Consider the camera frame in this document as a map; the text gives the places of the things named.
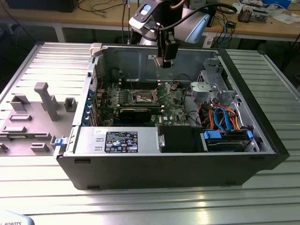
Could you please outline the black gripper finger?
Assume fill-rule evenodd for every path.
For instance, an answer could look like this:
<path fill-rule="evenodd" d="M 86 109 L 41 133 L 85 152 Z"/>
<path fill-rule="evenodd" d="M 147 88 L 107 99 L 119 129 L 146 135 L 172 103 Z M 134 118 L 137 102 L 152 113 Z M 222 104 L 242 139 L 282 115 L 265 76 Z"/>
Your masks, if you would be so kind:
<path fill-rule="evenodd" d="M 177 51 L 180 45 L 180 41 L 177 39 L 166 40 L 164 48 L 164 68 L 170 68 L 172 63 L 171 61 L 176 58 Z"/>
<path fill-rule="evenodd" d="M 163 38 L 158 38 L 157 39 L 157 56 L 159 58 L 164 58 L 164 46 L 165 46 L 165 41 Z"/>

